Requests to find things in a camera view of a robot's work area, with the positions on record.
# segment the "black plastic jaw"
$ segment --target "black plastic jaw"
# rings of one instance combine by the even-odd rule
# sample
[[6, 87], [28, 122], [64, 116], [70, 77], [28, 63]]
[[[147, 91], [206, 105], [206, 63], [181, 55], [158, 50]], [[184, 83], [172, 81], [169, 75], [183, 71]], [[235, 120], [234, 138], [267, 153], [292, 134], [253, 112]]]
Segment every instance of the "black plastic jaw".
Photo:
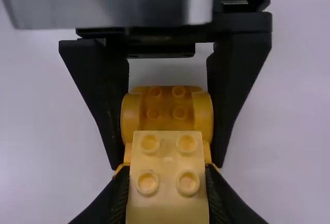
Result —
[[267, 224], [231, 188], [213, 165], [206, 164], [210, 224]]
[[214, 114], [212, 161], [222, 167], [235, 120], [272, 47], [271, 33], [229, 34], [206, 61]]
[[92, 113], [111, 168], [123, 162], [121, 103], [128, 91], [129, 65], [120, 46], [106, 47], [94, 39], [60, 41], [59, 52]]
[[124, 166], [97, 198], [69, 224], [125, 224], [129, 166]]

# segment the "white background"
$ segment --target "white background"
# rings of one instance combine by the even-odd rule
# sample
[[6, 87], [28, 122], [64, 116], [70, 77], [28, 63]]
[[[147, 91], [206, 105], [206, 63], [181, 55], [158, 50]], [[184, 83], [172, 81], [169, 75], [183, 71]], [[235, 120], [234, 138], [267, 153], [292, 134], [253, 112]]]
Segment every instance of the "white background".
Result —
[[[236, 121], [223, 175], [269, 223], [330, 223], [330, 0], [272, 0], [273, 49]], [[0, 4], [0, 223], [66, 224], [110, 181], [97, 126], [57, 47]], [[193, 59], [130, 61], [130, 87], [206, 88]]]

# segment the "yellow plastic piece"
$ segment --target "yellow plastic piece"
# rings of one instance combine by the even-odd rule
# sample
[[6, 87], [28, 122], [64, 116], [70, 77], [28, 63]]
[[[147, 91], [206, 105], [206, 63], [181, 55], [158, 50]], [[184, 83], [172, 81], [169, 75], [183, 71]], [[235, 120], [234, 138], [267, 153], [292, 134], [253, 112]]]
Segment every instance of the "yellow plastic piece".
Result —
[[209, 223], [200, 131], [135, 131], [129, 174], [126, 223]]
[[126, 94], [121, 109], [121, 133], [131, 143], [136, 130], [196, 130], [211, 143], [213, 108], [199, 87], [138, 87]]

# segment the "rounded lego brick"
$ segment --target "rounded lego brick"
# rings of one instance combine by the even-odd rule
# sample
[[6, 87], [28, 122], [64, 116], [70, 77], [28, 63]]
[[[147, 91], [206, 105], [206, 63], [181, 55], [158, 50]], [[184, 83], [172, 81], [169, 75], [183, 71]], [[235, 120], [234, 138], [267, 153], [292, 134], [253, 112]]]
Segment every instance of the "rounded lego brick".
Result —
[[197, 141], [190, 135], [182, 135], [176, 141], [176, 148], [183, 155], [189, 155], [196, 151]]
[[172, 94], [175, 98], [182, 99], [186, 94], [186, 89], [184, 86], [174, 86], [172, 88]]
[[161, 97], [162, 90], [160, 87], [150, 87], [148, 90], [148, 96], [152, 99], [159, 99]]
[[146, 170], [136, 179], [136, 188], [138, 192], [146, 197], [152, 196], [158, 191], [159, 178], [153, 170]]
[[160, 118], [160, 110], [157, 108], [150, 108], [147, 110], [146, 116], [150, 120], [157, 120]]
[[194, 196], [200, 186], [199, 176], [191, 170], [184, 170], [177, 176], [176, 188], [183, 197]]
[[185, 120], [188, 116], [187, 109], [183, 106], [177, 106], [173, 109], [172, 116], [175, 120]]
[[192, 93], [194, 109], [194, 130], [203, 134], [203, 140], [211, 143], [213, 137], [213, 106], [212, 100], [206, 92]]
[[141, 143], [140, 149], [144, 154], [152, 155], [159, 150], [160, 139], [156, 135], [146, 135]]
[[140, 126], [140, 94], [126, 94], [121, 106], [120, 128], [124, 144], [132, 143], [134, 131]]

